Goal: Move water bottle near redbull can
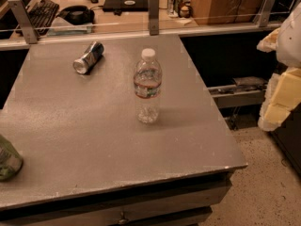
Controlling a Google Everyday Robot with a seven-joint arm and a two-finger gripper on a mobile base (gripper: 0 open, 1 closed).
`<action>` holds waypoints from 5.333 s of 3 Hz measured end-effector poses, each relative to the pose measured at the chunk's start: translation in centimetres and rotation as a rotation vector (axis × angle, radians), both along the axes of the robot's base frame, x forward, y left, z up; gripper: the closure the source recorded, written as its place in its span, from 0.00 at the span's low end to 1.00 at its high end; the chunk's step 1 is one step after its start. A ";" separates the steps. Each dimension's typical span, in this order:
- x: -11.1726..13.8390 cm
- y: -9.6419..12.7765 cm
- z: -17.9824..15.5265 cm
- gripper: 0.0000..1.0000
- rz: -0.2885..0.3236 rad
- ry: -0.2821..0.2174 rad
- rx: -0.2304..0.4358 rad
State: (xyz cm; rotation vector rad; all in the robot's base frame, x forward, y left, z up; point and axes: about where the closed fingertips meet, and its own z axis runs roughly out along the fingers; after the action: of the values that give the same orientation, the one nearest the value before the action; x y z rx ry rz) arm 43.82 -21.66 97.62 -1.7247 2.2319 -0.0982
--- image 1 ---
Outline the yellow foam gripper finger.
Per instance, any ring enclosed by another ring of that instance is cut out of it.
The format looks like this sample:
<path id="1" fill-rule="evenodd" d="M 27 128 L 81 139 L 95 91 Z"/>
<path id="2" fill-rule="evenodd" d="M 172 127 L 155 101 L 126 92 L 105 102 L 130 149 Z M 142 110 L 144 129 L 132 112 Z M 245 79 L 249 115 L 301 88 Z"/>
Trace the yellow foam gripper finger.
<path id="1" fill-rule="evenodd" d="M 276 130 L 301 103 L 301 69 L 288 68 L 273 73 L 260 110 L 258 126 L 266 132 Z"/>
<path id="2" fill-rule="evenodd" d="M 265 53 L 270 53 L 272 51 L 275 51 L 278 33 L 279 33 L 279 28 L 269 33 L 266 37 L 264 37 L 262 40 L 259 41 L 259 43 L 257 44 L 257 49 Z"/>

